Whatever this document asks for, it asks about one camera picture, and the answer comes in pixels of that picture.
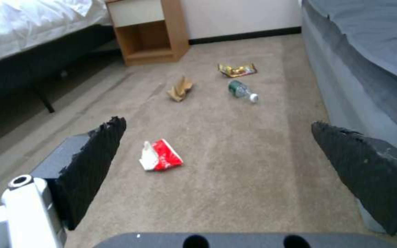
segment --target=gold wrapper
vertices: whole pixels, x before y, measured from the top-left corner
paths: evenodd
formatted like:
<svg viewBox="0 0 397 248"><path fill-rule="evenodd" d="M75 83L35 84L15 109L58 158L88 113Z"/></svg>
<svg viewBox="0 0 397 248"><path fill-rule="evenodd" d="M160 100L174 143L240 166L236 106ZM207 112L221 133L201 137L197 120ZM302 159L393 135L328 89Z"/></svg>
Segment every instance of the gold wrapper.
<svg viewBox="0 0 397 248"><path fill-rule="evenodd" d="M219 72L222 72L224 75L230 78L257 73L257 69L255 68L253 63L239 67L232 67L232 66L219 64L218 70Z"/></svg>

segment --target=white comforter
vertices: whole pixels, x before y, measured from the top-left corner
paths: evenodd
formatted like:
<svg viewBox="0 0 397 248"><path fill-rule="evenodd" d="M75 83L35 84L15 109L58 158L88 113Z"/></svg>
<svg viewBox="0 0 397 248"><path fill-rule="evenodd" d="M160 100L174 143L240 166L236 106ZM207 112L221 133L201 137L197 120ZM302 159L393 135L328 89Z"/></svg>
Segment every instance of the white comforter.
<svg viewBox="0 0 397 248"><path fill-rule="evenodd" d="M0 0L0 59L96 23L109 23L103 0Z"/></svg>

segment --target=bed leg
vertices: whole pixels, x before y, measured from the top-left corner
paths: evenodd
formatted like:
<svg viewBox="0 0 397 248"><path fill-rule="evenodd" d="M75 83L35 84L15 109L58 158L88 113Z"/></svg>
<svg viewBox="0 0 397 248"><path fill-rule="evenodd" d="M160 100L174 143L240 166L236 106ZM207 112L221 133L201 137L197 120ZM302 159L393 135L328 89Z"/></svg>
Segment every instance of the bed leg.
<svg viewBox="0 0 397 248"><path fill-rule="evenodd" d="M34 93L36 93L41 99L41 101L44 103L45 107L49 110L50 113L54 113L55 109L53 108L52 104L49 102L49 99L47 99L47 96L44 94L43 91L41 91L37 86L32 86L31 89L33 90Z"/></svg>

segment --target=water bottle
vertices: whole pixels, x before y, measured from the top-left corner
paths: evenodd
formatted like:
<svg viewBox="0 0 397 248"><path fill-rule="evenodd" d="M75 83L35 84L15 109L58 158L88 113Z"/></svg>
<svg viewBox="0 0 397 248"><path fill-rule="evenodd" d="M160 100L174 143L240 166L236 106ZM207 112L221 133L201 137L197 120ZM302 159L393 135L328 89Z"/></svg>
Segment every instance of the water bottle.
<svg viewBox="0 0 397 248"><path fill-rule="evenodd" d="M249 99L252 103L258 102L258 95L252 93L248 86L238 80L230 81L229 91L237 98Z"/></svg>

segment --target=gray bedsheet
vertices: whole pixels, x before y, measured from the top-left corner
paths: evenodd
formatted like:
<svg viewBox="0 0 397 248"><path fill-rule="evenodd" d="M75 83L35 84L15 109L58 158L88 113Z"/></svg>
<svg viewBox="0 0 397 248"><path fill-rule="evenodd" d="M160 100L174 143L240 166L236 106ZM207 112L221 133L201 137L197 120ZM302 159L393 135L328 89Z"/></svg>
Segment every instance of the gray bedsheet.
<svg viewBox="0 0 397 248"><path fill-rule="evenodd" d="M332 124L397 147L397 75L365 58L307 1L303 35Z"/></svg>
<svg viewBox="0 0 397 248"><path fill-rule="evenodd" d="M372 63L397 76L397 0L309 0Z"/></svg>

